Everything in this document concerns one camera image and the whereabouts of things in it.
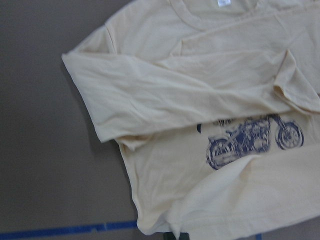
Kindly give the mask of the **beige long-sleeve printed shirt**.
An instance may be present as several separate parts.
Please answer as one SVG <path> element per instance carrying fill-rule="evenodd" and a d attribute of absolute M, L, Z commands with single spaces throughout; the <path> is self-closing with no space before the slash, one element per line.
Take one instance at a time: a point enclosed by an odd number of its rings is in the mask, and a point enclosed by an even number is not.
<path fill-rule="evenodd" d="M 320 214 L 320 3 L 134 0 L 62 55 L 139 230 L 234 240 Z"/>

